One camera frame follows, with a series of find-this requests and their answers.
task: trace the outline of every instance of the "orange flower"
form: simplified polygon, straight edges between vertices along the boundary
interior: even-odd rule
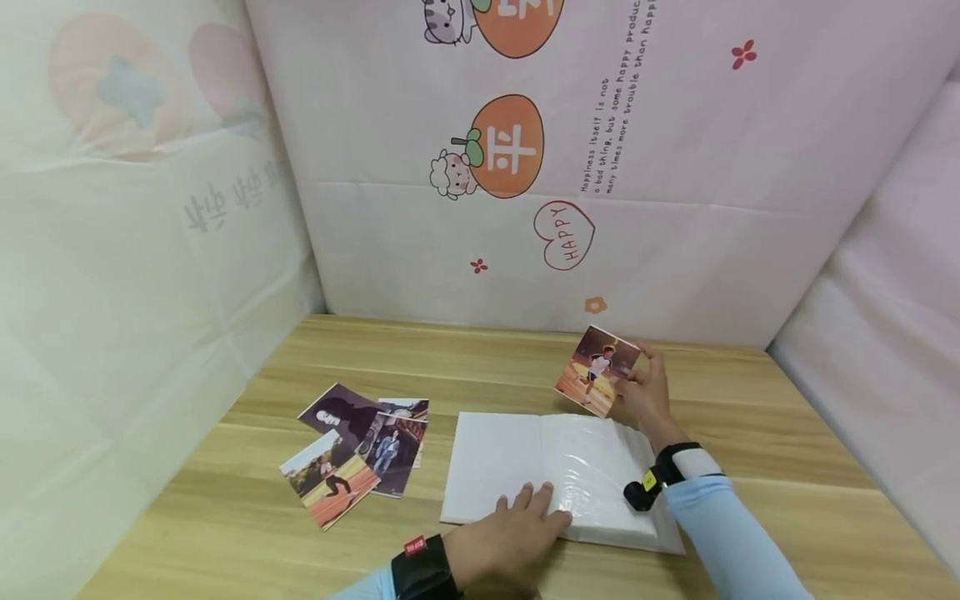
[[[594,315],[599,315],[607,310],[607,301],[603,299],[603,296],[587,298],[584,300],[584,310]]]

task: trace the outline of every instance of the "wooden tabletop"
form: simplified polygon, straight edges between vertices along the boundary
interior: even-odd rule
[[[461,411],[579,410],[553,391],[578,336],[314,316],[305,320],[131,528],[85,600],[316,599],[438,522]],[[817,598],[958,598],[948,575],[780,369],[752,348],[660,344],[690,436]],[[367,496],[326,533],[278,466],[317,439],[297,414],[339,381],[428,397],[422,468],[402,499]],[[714,597],[692,545],[674,557],[560,541],[544,598]],[[468,597],[499,597],[479,590]]]

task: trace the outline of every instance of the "white wall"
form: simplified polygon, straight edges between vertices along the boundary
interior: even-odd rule
[[[960,82],[948,81],[771,354],[960,577]]]
[[[251,35],[239,1],[0,21],[0,597],[72,596],[323,306]]]
[[[759,347],[960,49],[956,0],[248,6],[331,312]]]

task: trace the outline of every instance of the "red flower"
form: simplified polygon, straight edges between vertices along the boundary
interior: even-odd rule
[[[731,52],[736,57],[736,60],[733,61],[733,70],[737,70],[743,66],[744,60],[756,60],[756,52],[752,52],[754,49],[754,41],[748,39],[747,43],[743,44],[742,48],[733,48]]]

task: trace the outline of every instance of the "photograph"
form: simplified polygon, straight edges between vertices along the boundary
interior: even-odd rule
[[[389,413],[377,415],[371,427],[372,443],[364,444],[361,456],[380,478],[373,493],[396,498],[403,496],[410,471],[417,460],[425,420],[406,419]]]
[[[344,442],[354,451],[367,437],[381,410],[376,402],[335,383],[300,413],[298,419],[320,433],[339,431]]]
[[[566,363],[555,389],[597,417],[613,406],[614,382],[630,375],[640,348],[591,325]]]
[[[426,398],[380,398],[379,401],[385,413],[408,419],[427,420],[430,400]],[[423,446],[423,441],[420,441],[420,449],[417,451],[417,458],[414,459],[414,468],[420,468]]]
[[[380,483],[336,431],[324,434],[280,467],[313,520],[326,531]]]

